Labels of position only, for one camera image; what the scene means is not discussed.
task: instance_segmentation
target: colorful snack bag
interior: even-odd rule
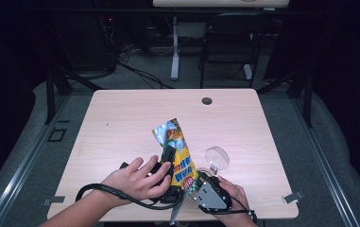
[[[198,178],[197,170],[195,164],[191,160],[191,155],[186,146],[177,118],[167,121],[152,132],[155,135],[156,140],[163,147],[162,161],[170,161],[173,164],[171,189],[185,190],[190,188],[190,190],[196,190],[196,181]],[[172,155],[167,151],[170,150],[168,147],[175,149],[173,160],[169,160],[172,158]]]

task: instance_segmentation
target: wooden table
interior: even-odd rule
[[[213,103],[205,105],[202,98]],[[256,92],[251,89],[110,90],[97,91],[85,115],[62,175],[51,218],[75,202],[78,190],[100,183],[123,162],[162,154],[151,130],[177,118],[197,167],[208,167],[205,150],[218,146],[230,157],[220,175],[240,184],[258,218],[295,218],[295,203],[279,153]],[[148,210],[130,204],[111,210],[102,221],[168,221],[171,209]],[[209,220],[188,200],[177,220]]]

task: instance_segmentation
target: clear plastic lid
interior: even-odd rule
[[[209,165],[210,171],[217,175],[218,172],[223,172],[230,164],[230,158],[227,152],[220,147],[211,147],[206,149],[206,161]]]

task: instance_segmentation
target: wrist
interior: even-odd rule
[[[221,222],[226,227],[256,227],[251,216],[246,214],[229,215],[225,218],[220,218]]]
[[[108,192],[100,190],[93,190],[89,193],[89,196],[91,196],[92,200],[98,205],[100,205],[100,207],[106,210],[106,213],[114,207],[125,205],[128,203],[126,200],[122,200]]]

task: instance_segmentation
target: finger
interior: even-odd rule
[[[144,162],[144,160],[140,157],[134,159],[129,166],[126,167],[126,169],[128,169],[130,172],[136,172],[138,171],[138,168],[142,165],[142,163]]]
[[[160,185],[153,186],[147,191],[147,197],[150,199],[150,198],[157,198],[162,196],[168,190],[170,184],[171,184],[171,177],[167,175],[164,177]]]
[[[221,177],[220,175],[218,175],[218,180],[222,183],[228,183],[229,181],[223,177]]]
[[[232,183],[222,182],[222,183],[220,183],[220,187],[223,188],[224,190],[226,190],[230,194],[230,196],[235,197],[235,198],[238,197],[238,189]]]
[[[169,162],[163,163],[155,174],[152,174],[150,177],[146,179],[146,182],[149,183],[149,185],[154,185],[158,183],[167,174],[167,171],[168,169],[170,169],[170,167],[171,167],[171,163]]]
[[[152,168],[156,165],[158,158],[159,157],[157,155],[150,157],[149,161],[138,170],[137,174],[139,174],[140,177],[145,177],[149,174],[150,170],[152,170]]]
[[[244,197],[247,196],[247,193],[245,193],[245,190],[244,190],[244,188],[243,188],[242,186],[236,185],[236,188],[238,189],[238,192],[239,192],[242,196],[244,196]]]

